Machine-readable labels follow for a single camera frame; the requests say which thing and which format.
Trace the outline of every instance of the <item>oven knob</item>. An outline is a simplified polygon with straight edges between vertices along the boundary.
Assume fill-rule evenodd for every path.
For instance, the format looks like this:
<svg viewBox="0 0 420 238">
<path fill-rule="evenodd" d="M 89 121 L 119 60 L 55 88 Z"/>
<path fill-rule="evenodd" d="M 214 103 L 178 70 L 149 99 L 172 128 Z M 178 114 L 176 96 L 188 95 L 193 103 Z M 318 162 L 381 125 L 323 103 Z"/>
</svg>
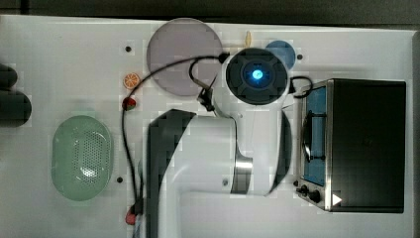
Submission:
<svg viewBox="0 0 420 238">
<path fill-rule="evenodd" d="M 321 201 L 321 194 L 318 190 L 313 190 L 308 193 L 309 199 L 313 200 L 315 203 L 318 203 Z"/>
<path fill-rule="evenodd" d="M 302 194 L 303 196 L 306 196 L 309 192 L 309 189 L 306 185 L 303 185 L 301 188 L 297 188 L 296 191 Z"/>
</svg>

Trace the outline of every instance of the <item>gray circular plate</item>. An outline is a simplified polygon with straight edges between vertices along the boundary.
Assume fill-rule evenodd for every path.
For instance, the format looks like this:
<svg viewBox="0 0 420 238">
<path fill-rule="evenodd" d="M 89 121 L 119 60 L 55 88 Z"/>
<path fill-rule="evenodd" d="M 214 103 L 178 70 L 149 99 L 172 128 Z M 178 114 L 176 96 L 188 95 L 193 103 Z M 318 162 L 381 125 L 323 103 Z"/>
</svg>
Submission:
<svg viewBox="0 0 420 238">
<path fill-rule="evenodd" d="M 147 52 L 149 71 L 176 60 L 198 56 L 217 56 L 223 51 L 216 33 L 206 24 L 189 18 L 172 20 L 161 26 L 152 36 Z M 164 90 L 178 96 L 192 96 L 200 87 L 188 75 L 191 62 L 182 63 L 154 76 Z M 207 85 L 221 66 L 216 60 L 207 59 L 194 67 L 194 75 Z"/>
</svg>

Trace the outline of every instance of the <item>blue led light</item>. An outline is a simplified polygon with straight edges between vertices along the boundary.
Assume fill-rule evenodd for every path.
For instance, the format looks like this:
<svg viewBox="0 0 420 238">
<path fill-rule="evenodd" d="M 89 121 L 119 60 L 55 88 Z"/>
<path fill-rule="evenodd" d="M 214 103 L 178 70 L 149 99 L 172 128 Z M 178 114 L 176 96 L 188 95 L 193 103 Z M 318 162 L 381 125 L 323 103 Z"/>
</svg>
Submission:
<svg viewBox="0 0 420 238">
<path fill-rule="evenodd" d="M 253 71 L 253 78 L 260 80 L 263 77 L 263 72 L 259 69 Z"/>
</svg>

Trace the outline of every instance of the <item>small orange object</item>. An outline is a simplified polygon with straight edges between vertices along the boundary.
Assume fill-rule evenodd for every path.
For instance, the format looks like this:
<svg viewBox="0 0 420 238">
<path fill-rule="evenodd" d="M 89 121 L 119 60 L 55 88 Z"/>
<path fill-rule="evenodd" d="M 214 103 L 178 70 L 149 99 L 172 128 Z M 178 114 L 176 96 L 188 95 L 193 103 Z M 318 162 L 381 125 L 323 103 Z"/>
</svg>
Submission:
<svg viewBox="0 0 420 238">
<path fill-rule="evenodd" d="M 124 86 L 127 89 L 133 89 L 140 83 L 140 81 L 140 77 L 136 73 L 131 72 L 124 77 Z"/>
</svg>

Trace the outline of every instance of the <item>blue circular lid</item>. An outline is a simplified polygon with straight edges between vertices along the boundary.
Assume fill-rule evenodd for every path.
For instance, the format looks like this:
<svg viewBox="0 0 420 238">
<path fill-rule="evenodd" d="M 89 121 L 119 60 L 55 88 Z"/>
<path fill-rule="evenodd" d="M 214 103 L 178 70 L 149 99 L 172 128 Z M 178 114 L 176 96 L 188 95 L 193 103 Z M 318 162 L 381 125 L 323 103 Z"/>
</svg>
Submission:
<svg viewBox="0 0 420 238">
<path fill-rule="evenodd" d="M 265 48 L 281 59 L 288 69 L 294 66 L 296 52 L 291 44 L 284 41 L 274 41 L 269 43 Z"/>
</svg>

